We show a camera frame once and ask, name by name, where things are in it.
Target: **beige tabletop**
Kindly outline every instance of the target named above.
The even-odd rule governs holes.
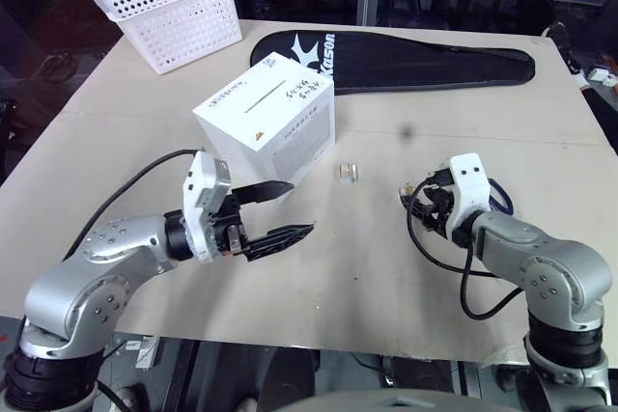
[[[122,39],[0,188],[0,315],[21,316],[34,279],[63,257],[83,223],[120,184],[168,151],[210,144],[190,110],[248,68],[264,35],[324,25],[243,21],[244,40],[156,75]],[[327,26],[328,29],[362,29]],[[397,189],[448,157],[480,153],[518,218],[579,240],[618,269],[618,163],[549,40],[523,36],[368,28],[421,41],[513,47],[536,61],[525,85],[336,97],[335,148],[282,204],[243,208],[251,236],[287,223],[315,230],[289,250],[178,269],[143,286],[119,330],[223,342],[297,345],[419,358],[524,359],[523,297],[488,321],[459,306],[459,276],[433,267],[407,237]],[[403,135],[410,132],[411,137]],[[182,203],[190,160],[140,181],[105,218],[161,213]],[[359,183],[340,183],[355,163]],[[464,253],[421,234],[432,252]],[[511,285],[472,279],[482,311]],[[618,303],[616,287],[605,297]],[[604,348],[618,365],[618,315],[607,310]]]

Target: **cable connector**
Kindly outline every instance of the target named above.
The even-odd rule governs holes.
[[[449,168],[444,168],[435,171],[431,176],[429,176],[427,178],[427,183],[429,185],[439,185],[440,187],[445,187],[447,185],[453,185],[455,181],[453,180],[451,170]]]

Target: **white cardboard box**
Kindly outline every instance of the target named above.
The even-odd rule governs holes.
[[[193,110],[232,175],[298,184],[335,143],[333,81],[271,53]]]

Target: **perforated basket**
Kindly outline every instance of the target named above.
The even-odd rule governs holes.
[[[95,0],[162,74],[240,41],[234,0]]]

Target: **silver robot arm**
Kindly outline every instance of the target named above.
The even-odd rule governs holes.
[[[229,192],[230,183],[226,163],[198,151],[183,185],[182,211],[110,221],[44,272],[26,296],[19,346],[5,360],[0,412],[89,410],[103,350],[144,283],[191,257],[209,262],[244,254],[253,261],[313,229],[285,226],[248,239],[240,206],[294,186],[269,181]]]
[[[476,153],[451,158],[424,182],[423,205],[402,195],[426,227],[470,248],[496,277],[525,293],[530,331],[524,347],[553,411],[610,405],[607,358],[601,349],[611,286],[605,260],[592,248],[490,210],[491,186]]]

